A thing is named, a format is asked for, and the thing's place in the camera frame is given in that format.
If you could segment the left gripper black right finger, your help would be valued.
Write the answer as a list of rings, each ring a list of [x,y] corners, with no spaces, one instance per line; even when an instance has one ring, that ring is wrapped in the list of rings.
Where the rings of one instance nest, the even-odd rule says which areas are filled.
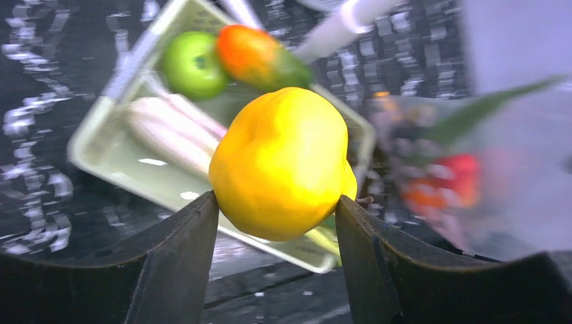
[[[335,211],[354,323],[570,323],[571,253],[507,263],[445,251],[342,196]]]

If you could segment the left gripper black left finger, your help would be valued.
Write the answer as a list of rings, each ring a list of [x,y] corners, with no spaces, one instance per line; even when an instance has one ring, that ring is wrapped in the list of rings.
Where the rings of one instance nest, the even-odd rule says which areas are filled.
[[[2,323],[199,323],[219,208],[205,192],[82,259],[1,255]]]

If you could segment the orange toy fruit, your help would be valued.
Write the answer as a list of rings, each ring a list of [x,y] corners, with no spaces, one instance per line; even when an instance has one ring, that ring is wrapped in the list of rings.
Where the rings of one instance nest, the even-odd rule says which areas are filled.
[[[407,207],[416,215],[430,216],[447,207],[446,200],[433,191],[410,189],[403,195]]]

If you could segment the clear zip top bag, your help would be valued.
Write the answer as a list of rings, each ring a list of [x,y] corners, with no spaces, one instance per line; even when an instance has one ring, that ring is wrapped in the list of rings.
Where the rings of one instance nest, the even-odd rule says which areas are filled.
[[[487,259],[569,251],[571,141],[551,147],[491,128],[501,111],[568,79],[556,74],[466,99],[374,94],[366,115],[412,215]]]

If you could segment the orange green toy mango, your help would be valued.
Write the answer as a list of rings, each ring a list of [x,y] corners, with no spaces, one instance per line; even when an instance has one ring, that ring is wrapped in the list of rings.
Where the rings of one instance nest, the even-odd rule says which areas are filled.
[[[310,68],[263,30],[225,26],[216,41],[216,54],[231,77],[262,92],[309,88],[313,81]]]

